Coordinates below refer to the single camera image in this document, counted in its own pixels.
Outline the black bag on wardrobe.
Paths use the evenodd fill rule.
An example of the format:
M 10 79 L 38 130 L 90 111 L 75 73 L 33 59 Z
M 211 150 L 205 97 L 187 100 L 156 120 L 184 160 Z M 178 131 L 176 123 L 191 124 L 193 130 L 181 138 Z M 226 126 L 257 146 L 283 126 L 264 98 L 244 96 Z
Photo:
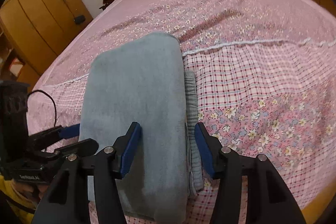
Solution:
M 86 18 L 85 18 L 84 15 L 79 15 L 79 16 L 74 17 L 74 23 L 76 25 L 80 25 L 80 24 L 84 23 L 85 20 L 86 20 Z

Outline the grey fleece pants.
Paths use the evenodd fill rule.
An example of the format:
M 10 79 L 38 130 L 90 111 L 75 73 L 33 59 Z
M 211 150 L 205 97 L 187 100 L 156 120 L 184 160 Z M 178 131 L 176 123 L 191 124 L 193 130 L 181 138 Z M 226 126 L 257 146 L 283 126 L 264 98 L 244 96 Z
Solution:
M 177 38 L 154 32 L 95 58 L 81 110 L 80 139 L 112 145 L 137 122 L 142 136 L 117 188 L 125 214 L 182 223 L 187 199 L 202 187 L 194 141 L 195 75 L 185 72 Z

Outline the orange wooden wardrobe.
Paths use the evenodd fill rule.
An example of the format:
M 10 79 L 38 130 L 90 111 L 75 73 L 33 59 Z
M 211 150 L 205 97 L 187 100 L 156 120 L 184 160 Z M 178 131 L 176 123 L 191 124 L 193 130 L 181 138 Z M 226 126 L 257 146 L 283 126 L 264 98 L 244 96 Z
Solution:
M 74 17 L 84 15 L 80 25 Z M 5 0 L 1 6 L 1 79 L 33 88 L 92 15 L 82 0 Z

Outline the pink floral bed sheet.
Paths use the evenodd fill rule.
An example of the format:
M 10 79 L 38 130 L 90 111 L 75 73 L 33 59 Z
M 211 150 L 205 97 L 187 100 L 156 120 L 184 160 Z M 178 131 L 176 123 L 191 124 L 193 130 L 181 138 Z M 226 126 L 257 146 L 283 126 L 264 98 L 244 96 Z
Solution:
M 95 57 L 155 31 L 179 40 L 208 132 L 265 153 L 307 212 L 335 182 L 335 17 L 312 0 L 117 0 L 38 80 L 29 132 L 78 123 Z

